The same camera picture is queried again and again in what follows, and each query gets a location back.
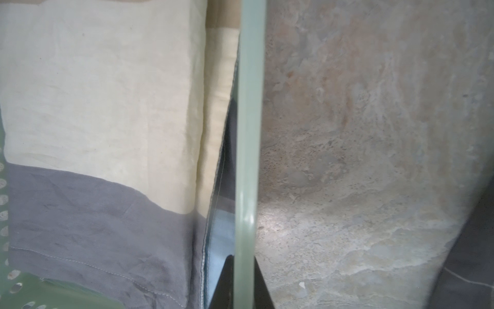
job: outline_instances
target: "dark gray cloth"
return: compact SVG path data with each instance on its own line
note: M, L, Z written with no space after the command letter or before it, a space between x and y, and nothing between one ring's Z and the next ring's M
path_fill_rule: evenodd
M451 249L429 309L494 309L494 179Z
M6 168L13 267L78 283L129 309L199 308L204 218L103 179Z

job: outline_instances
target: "black triangular bracket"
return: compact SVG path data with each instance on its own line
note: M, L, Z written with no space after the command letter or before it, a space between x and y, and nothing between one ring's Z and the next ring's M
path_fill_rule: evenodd
M233 256L228 256L214 290L209 309L233 309ZM254 308L274 309L261 269L254 258Z

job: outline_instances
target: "sage green rod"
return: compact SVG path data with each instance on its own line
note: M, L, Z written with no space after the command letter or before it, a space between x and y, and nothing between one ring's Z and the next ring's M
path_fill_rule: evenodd
M239 101L233 308L252 309L257 187L264 85L266 0L243 0L240 22Z

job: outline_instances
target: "basket hole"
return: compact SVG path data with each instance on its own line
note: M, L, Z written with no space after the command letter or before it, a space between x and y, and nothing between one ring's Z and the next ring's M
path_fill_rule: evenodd
M32 306L34 306L35 302L28 302L24 306L22 306L21 309L30 309Z
M18 282L10 288L12 294L19 292L22 289L22 283Z
M7 275L7 279L9 280L14 280L15 278L17 278L17 276L19 276L21 274L21 271L20 270L16 270L14 269L13 271L9 272L8 275Z

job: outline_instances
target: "stone floor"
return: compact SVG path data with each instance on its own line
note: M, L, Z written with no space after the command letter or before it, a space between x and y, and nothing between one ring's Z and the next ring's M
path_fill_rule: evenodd
M422 308L494 154L494 1L268 0L256 255L278 309Z

